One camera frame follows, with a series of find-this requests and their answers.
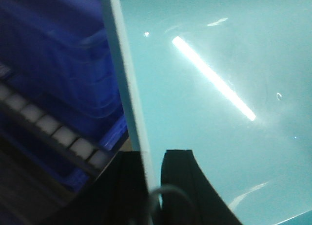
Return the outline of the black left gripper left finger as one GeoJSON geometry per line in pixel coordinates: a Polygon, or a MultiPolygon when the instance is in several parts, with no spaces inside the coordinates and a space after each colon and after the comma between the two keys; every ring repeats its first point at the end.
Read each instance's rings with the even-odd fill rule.
{"type": "Polygon", "coordinates": [[[48,225],[148,225],[148,191],[140,152],[120,151],[102,175],[48,225]]]}

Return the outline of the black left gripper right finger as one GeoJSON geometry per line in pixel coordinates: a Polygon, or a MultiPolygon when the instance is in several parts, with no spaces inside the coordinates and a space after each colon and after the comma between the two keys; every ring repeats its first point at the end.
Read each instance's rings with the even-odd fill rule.
{"type": "Polygon", "coordinates": [[[239,225],[191,150],[167,150],[161,166],[162,225],[239,225]]]}

